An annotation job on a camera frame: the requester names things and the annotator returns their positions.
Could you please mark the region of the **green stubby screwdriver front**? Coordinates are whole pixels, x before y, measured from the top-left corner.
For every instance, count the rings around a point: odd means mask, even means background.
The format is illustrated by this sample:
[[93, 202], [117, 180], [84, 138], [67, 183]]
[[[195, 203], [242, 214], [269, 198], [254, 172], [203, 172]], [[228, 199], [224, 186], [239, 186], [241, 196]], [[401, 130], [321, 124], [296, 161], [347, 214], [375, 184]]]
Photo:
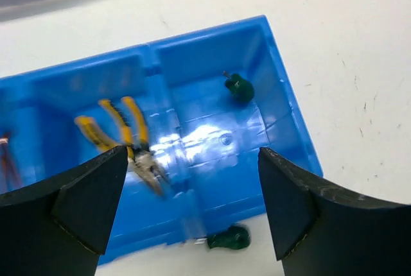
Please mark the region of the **green stubby screwdriver front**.
[[255, 91], [252, 84], [238, 73], [223, 72], [225, 87], [236, 102], [245, 105], [252, 101]]

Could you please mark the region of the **brown hex key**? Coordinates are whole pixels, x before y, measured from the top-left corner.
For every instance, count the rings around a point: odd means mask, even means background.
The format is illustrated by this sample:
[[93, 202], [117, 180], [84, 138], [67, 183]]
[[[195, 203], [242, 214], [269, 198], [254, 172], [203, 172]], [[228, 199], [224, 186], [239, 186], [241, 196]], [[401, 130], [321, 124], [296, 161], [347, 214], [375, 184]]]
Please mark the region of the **brown hex key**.
[[1, 135], [1, 173], [5, 192], [22, 186], [21, 176], [10, 149], [10, 137], [10, 131], [5, 131]]

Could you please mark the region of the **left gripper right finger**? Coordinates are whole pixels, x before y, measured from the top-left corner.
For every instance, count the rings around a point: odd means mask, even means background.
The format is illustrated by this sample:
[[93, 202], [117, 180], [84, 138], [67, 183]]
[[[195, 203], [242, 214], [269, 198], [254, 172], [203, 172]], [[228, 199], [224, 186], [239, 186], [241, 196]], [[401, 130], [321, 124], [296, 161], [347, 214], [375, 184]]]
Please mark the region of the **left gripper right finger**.
[[410, 206], [357, 193], [261, 148], [258, 171], [285, 275], [409, 275]]

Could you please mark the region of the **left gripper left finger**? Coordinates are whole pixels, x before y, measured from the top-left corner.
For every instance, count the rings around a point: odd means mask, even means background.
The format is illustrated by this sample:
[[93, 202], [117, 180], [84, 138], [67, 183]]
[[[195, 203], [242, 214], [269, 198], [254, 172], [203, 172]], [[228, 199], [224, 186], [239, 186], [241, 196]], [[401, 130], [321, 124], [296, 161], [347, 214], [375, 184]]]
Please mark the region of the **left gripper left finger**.
[[127, 149], [1, 195], [1, 275], [94, 275], [128, 167]]

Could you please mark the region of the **green stubby screwdriver by bin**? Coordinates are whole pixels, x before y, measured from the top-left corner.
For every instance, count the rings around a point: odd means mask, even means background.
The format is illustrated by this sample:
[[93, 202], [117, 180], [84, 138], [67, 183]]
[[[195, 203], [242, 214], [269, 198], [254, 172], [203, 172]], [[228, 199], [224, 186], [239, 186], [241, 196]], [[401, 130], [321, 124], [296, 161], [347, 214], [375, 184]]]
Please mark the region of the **green stubby screwdriver by bin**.
[[204, 244], [209, 250], [215, 248], [232, 251], [243, 250], [251, 244], [250, 230], [248, 226], [236, 223], [219, 233], [195, 239], [195, 244]]

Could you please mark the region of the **green stubby screwdriver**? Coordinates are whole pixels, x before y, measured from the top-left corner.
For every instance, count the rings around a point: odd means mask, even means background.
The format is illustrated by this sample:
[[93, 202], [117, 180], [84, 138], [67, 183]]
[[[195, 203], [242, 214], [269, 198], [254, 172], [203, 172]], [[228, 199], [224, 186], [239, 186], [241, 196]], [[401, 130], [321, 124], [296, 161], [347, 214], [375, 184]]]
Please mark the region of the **green stubby screwdriver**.
[[225, 87], [236, 102], [245, 105], [252, 101], [255, 91], [252, 84], [238, 73], [223, 72]]
[[215, 248], [232, 251], [243, 250], [251, 244], [250, 230], [248, 226], [236, 223], [219, 233], [195, 239], [195, 244], [204, 244], [209, 250]]

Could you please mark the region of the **yellow pliers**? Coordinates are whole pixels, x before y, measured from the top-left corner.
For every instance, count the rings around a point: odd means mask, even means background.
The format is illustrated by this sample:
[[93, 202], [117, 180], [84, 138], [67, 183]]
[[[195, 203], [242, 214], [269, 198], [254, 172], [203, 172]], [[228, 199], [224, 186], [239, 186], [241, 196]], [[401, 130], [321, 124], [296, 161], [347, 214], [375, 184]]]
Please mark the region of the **yellow pliers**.
[[159, 180], [167, 184], [170, 180], [164, 168], [154, 159], [149, 145], [149, 129], [144, 115], [134, 98], [124, 96], [121, 103], [130, 111], [136, 123], [137, 134], [133, 134], [132, 127], [122, 111], [109, 99], [100, 99], [98, 105], [109, 113], [116, 123], [121, 143], [127, 147], [128, 161], [131, 170], [161, 198], [165, 197], [164, 190]]
[[102, 153], [109, 151], [116, 146], [126, 146], [128, 157], [130, 158], [133, 153], [129, 145], [120, 143], [109, 137], [98, 125], [93, 117], [78, 116], [74, 119], [74, 123], [80, 129], [84, 137], [93, 143]]

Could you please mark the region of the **blue three-compartment bin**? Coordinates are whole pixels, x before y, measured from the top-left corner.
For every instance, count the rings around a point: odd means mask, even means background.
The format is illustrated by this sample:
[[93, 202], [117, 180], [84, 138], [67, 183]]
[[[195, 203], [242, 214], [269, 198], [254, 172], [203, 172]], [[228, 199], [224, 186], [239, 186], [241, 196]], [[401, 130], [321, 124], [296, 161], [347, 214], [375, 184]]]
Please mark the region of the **blue three-compartment bin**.
[[[235, 101], [223, 72], [255, 91]], [[28, 73], [1, 77], [1, 130], [22, 183], [33, 184], [98, 155], [75, 125], [93, 117], [120, 141], [99, 105], [109, 99], [136, 123], [121, 98], [134, 98], [150, 149], [167, 171], [165, 197], [128, 171], [107, 252], [100, 264], [145, 248], [223, 231], [263, 214], [258, 153], [269, 147], [322, 174], [268, 20], [242, 21], [126, 47]]]

